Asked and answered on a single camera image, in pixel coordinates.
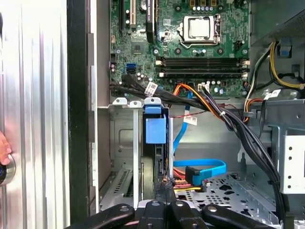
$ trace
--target blue tab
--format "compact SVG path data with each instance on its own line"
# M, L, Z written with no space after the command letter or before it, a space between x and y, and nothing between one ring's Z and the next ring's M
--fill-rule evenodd
M161 107L160 106L145 106L145 113L150 115L160 115Z
M147 118L146 119L146 139L147 144L166 143L166 119Z

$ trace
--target expansion slot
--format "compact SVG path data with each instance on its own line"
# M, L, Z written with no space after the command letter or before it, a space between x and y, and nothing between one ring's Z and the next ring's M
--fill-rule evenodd
M120 26L120 32L122 35L124 35L124 27L125 27L125 2L124 0L119 1L119 26Z
M130 27L136 27L136 0L130 0Z

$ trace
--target connector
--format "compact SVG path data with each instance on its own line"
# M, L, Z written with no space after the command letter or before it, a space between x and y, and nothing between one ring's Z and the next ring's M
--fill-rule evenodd
M136 27L136 0L130 0L130 27Z

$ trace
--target black frame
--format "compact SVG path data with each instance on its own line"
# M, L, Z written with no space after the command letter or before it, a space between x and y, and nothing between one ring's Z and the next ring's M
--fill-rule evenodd
M86 0L67 0L71 224L89 216Z

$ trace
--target black cable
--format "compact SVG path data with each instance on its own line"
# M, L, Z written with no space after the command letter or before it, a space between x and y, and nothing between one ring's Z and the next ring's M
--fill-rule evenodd
M259 135L258 135L258 138L261 138L263 130L264 130L265 118L266 118L266 104L267 104L267 100L263 100L262 107L261 107L261 115L259 117Z

